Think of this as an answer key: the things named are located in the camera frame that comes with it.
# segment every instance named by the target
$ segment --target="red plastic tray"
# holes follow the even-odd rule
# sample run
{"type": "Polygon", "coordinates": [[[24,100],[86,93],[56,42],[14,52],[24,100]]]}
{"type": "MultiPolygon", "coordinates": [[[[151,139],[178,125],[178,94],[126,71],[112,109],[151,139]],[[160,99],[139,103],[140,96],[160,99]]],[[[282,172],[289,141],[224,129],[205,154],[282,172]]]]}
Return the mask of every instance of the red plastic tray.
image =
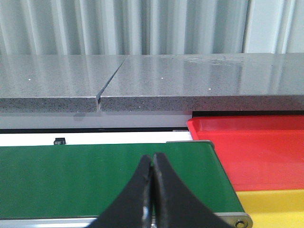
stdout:
{"type": "Polygon", "coordinates": [[[194,140],[211,140],[234,189],[304,189],[304,116],[195,117],[194,140]]]}

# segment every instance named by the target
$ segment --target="metal bolt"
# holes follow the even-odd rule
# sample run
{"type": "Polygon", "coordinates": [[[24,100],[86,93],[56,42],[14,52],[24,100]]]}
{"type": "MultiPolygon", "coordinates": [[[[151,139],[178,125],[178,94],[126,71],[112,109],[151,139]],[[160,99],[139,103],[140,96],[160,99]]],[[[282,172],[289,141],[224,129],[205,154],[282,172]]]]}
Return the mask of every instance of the metal bolt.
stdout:
{"type": "Polygon", "coordinates": [[[242,221],[242,220],[238,220],[235,225],[234,225],[235,228],[246,228],[247,227],[247,224],[246,222],[242,221]]]}
{"type": "Polygon", "coordinates": [[[156,218],[155,218],[155,216],[152,216],[151,228],[157,228],[157,226],[156,226],[156,218]]]}

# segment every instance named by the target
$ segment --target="plastic tray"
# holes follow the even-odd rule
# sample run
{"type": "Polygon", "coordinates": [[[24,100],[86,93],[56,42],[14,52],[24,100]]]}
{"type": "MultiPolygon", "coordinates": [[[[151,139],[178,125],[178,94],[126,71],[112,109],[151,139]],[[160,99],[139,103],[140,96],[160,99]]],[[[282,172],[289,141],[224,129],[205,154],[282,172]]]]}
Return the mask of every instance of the plastic tray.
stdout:
{"type": "Polygon", "coordinates": [[[254,228],[304,227],[304,190],[239,191],[254,228]]]}
{"type": "Polygon", "coordinates": [[[304,116],[195,117],[194,140],[211,140],[236,191],[304,189],[304,116]]]}

